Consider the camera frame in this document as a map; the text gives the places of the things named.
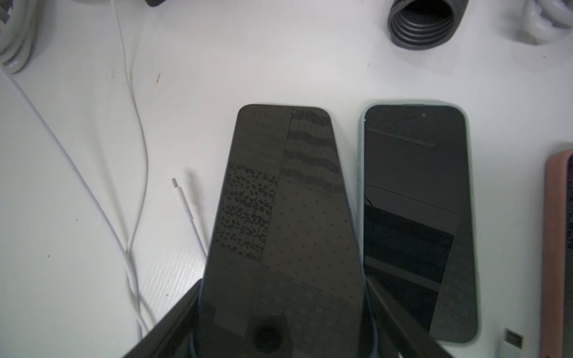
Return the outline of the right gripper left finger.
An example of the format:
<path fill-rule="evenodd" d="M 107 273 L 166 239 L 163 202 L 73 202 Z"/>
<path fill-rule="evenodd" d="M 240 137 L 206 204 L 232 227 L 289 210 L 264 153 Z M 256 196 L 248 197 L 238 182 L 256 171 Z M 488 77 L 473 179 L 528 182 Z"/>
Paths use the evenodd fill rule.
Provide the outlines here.
<path fill-rule="evenodd" d="M 191 337 L 196 324 L 201 280 L 198 280 L 125 358 L 192 357 Z"/>

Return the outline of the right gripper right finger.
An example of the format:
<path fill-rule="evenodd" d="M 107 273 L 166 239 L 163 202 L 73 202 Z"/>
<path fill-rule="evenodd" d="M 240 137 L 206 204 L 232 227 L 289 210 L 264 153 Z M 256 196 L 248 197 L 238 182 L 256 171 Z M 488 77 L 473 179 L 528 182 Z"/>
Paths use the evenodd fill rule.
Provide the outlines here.
<path fill-rule="evenodd" d="M 397 354 L 403 357 L 452 357 L 405 310 L 375 277 L 366 282 L 375 322 L 389 337 Z"/>

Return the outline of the blue case phone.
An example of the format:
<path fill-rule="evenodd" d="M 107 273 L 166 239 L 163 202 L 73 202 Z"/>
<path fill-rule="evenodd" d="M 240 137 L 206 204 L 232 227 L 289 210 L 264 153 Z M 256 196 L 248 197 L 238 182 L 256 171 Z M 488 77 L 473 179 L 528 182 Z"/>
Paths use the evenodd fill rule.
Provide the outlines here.
<path fill-rule="evenodd" d="M 375 343 L 330 116 L 241 108 L 190 353 L 373 357 Z"/>

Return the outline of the green case phone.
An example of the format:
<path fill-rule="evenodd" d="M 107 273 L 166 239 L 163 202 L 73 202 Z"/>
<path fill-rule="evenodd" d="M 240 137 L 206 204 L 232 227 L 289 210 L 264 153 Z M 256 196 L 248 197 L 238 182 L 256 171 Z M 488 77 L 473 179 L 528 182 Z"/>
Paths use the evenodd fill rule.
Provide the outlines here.
<path fill-rule="evenodd" d="M 468 125 L 447 104 L 363 116 L 363 261 L 436 340 L 478 333 Z"/>

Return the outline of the pink case phone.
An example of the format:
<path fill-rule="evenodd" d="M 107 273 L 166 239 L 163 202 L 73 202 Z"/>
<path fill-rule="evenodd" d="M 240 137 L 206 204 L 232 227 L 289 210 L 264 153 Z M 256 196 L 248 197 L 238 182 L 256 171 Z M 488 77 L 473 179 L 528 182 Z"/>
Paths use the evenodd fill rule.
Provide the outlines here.
<path fill-rule="evenodd" d="M 572 356 L 571 149 L 546 164 L 540 356 Z"/>

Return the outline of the black ribbed cylinder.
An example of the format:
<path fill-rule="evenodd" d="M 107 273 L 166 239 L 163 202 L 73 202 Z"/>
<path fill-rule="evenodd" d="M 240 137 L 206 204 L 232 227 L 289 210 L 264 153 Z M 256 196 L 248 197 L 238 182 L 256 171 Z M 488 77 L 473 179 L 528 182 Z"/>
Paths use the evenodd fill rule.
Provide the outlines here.
<path fill-rule="evenodd" d="M 459 28 L 468 0 L 395 0 L 387 27 L 392 43 L 426 50 L 448 42 Z"/>

